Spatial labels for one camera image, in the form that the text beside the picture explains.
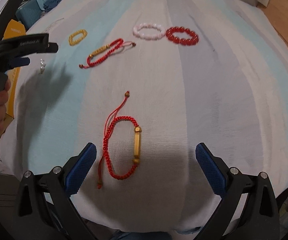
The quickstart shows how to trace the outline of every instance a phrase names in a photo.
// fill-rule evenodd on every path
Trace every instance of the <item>screw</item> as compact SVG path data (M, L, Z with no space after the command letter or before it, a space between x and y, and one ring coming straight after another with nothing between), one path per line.
M28 178L31 176L31 174L32 173L30 171L26 171L26 172L24 172L24 177Z
M53 173L58 174L61 172L61 170L62 170L62 168L60 166L56 166L53 168Z
M238 172L239 172L239 170L237 168L235 168L235 167L231 168L230 171L234 175L238 174Z
M263 179L267 179L268 175L267 175L266 172L261 172L261 177L262 177Z

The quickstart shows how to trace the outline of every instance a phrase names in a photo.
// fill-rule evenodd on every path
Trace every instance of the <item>blue container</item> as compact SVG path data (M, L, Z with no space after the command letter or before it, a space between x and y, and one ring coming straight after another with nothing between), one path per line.
M30 0L18 8L15 15L22 22L25 29L28 30L41 18L42 10L36 0Z

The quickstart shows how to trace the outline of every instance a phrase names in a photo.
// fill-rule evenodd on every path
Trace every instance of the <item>gold tube bead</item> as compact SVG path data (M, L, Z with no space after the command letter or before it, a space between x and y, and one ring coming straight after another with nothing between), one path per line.
M109 49L109 48L110 48L110 45L109 45L109 44L104 45L104 46L100 47L99 49L93 51L93 52L89 55L89 57L90 57L90 58L93 58L94 56L99 55L100 53L102 53L103 51L106 51L106 50Z
M141 132L142 128L140 126L135 127L134 129L135 136L134 136L134 164L140 163L140 154L141 154Z

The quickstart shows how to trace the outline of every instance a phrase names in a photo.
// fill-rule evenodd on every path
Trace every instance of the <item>white bead bracelet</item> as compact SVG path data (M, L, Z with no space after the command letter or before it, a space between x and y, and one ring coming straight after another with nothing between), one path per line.
M157 29L160 31L160 33L156 35L149 35L144 33L140 34L140 30L142 28ZM166 30L162 27L162 25L154 23L141 23L140 25L135 25L133 27L133 35L144 40L159 40L165 36L165 31Z

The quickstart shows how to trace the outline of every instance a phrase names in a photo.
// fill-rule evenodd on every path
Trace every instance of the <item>red bead bracelet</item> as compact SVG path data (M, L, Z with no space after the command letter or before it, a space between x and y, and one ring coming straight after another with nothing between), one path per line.
M190 35L192 38L191 39L180 39L179 37L176 37L173 35L173 33L183 33L186 32L188 35ZM182 44L182 45L187 45L187 46L191 46L191 45L196 45L196 43L198 43L199 38L198 35L194 32L191 31L189 28L184 28L182 27L171 27L166 31L166 37L170 40L173 41L176 44Z

